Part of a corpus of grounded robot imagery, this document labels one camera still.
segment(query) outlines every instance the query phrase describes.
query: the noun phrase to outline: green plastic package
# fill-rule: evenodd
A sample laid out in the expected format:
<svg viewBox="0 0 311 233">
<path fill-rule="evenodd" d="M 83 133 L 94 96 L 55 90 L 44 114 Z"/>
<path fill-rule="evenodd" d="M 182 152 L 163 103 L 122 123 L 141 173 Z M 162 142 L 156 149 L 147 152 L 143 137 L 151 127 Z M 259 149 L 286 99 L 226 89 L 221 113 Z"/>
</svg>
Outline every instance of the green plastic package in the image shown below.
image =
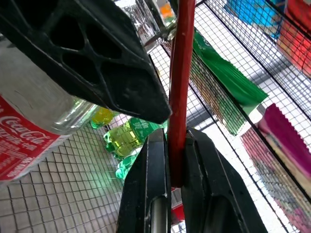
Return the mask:
<svg viewBox="0 0 311 233">
<path fill-rule="evenodd" d="M 194 32 L 193 49 L 204 64 L 233 95 L 247 115 L 268 96 L 255 84 L 249 81 L 237 68 L 234 67 L 233 64 L 223 59 L 197 30 Z M 194 60 L 192 60 L 192 62 L 193 66 L 197 65 Z M 219 91 L 211 90 L 207 81 L 200 81 L 200 84 L 198 85 L 201 86 L 199 89 L 200 92 L 213 92 L 208 96 L 212 95 L 216 100 L 206 100 L 207 98 L 204 98 L 205 101 L 212 105 L 211 108 L 228 131 L 236 136 L 240 127 L 244 124 L 245 118 L 228 97 L 215 94 L 215 92 Z"/>
</svg>

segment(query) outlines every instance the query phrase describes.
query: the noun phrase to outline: beverage bottle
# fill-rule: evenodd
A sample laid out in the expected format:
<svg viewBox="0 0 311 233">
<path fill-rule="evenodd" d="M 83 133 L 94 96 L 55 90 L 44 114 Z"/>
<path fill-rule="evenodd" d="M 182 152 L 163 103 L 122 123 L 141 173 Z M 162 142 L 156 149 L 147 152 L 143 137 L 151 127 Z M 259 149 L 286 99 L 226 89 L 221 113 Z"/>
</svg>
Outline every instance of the beverage bottle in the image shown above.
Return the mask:
<svg viewBox="0 0 311 233">
<path fill-rule="evenodd" d="M 98 106 L 71 96 L 9 40 L 0 41 L 0 183 L 27 174 Z"/>
<path fill-rule="evenodd" d="M 132 117 L 125 124 L 109 130 L 104 135 L 106 149 L 117 156 L 126 157 L 141 147 L 146 137 L 159 128 L 167 131 L 167 121 L 159 125 Z"/>
<path fill-rule="evenodd" d="M 109 124 L 112 119 L 119 113 L 113 112 L 109 109 L 100 107 L 97 112 L 93 115 L 91 120 L 91 126 L 93 129 L 98 129 L 104 125 Z"/>
<path fill-rule="evenodd" d="M 116 170 L 116 177 L 119 179 L 125 180 L 126 175 L 130 171 L 133 163 L 135 162 L 138 154 L 135 155 L 129 155 L 126 158 L 124 158 L 121 162 L 118 164 L 118 169 Z"/>
</svg>

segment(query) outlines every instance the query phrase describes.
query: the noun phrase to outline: red metal rod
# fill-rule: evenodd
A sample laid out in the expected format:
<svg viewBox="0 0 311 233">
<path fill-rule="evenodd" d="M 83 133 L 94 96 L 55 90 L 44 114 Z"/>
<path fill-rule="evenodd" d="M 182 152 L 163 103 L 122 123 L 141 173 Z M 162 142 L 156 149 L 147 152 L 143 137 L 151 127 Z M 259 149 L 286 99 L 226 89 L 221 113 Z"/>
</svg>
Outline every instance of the red metal rod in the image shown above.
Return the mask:
<svg viewBox="0 0 311 233">
<path fill-rule="evenodd" d="M 192 57 L 195 0 L 180 0 L 177 31 L 171 59 L 171 89 L 168 144 L 172 187 L 183 184 L 183 155 L 186 142 L 186 111 Z"/>
</svg>

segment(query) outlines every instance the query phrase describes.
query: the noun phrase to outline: coca-cola bottle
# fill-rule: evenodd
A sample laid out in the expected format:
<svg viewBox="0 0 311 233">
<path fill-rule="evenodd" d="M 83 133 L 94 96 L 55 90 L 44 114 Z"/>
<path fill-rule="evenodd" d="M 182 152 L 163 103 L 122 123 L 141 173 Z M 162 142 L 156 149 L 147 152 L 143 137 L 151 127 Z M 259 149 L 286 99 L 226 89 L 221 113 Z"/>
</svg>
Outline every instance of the coca-cola bottle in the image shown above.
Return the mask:
<svg viewBox="0 0 311 233">
<path fill-rule="evenodd" d="M 97 105 L 69 95 L 0 41 L 0 182 L 16 180 L 87 122 Z"/>
</svg>

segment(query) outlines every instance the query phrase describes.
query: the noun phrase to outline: wire mesh basket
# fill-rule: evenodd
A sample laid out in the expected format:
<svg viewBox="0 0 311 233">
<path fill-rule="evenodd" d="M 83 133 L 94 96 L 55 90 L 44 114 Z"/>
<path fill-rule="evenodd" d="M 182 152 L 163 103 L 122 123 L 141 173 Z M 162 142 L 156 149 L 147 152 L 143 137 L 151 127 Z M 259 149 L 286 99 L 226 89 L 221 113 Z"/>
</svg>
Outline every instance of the wire mesh basket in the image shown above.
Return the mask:
<svg viewBox="0 0 311 233">
<path fill-rule="evenodd" d="M 269 232 L 307 233 L 311 231 L 310 197 L 254 123 L 275 103 L 310 148 L 308 61 L 305 59 L 302 66 L 294 61 L 293 47 L 279 48 L 284 44 L 284 39 L 280 42 L 279 38 L 288 39 L 282 23 L 290 25 L 287 31 L 294 30 L 304 41 L 310 41 L 310 34 L 283 14 L 279 5 L 269 0 L 263 2 L 256 9 L 264 10 L 254 14 L 266 17 L 262 24 L 246 21 L 252 11 L 237 7 L 238 3 L 246 5 L 244 1 L 206 0 L 197 4 L 196 29 L 218 54 L 269 97 L 247 115 L 194 53 L 187 125 L 205 132 L 240 173 Z M 270 17 L 279 24 L 271 25 L 267 20 Z M 168 95 L 170 44 L 155 48 L 150 55 Z M 242 126 L 231 126 L 238 132 L 235 136 L 224 126 L 222 112 L 217 108 L 220 97 L 226 100 L 224 108 L 232 113 L 231 120 L 245 122 Z M 119 115 L 108 129 L 128 119 L 129 116 Z M 30 174 L 1 189 L 1 232 L 115 232 L 123 184 L 115 177 L 118 162 L 103 143 L 102 135 L 108 129 L 85 126 Z M 258 151 L 264 162 L 252 159 L 251 151 Z M 180 202 L 180 190 L 176 190 L 172 203 Z M 186 232 L 184 223 L 174 226 L 172 232 Z"/>
</svg>

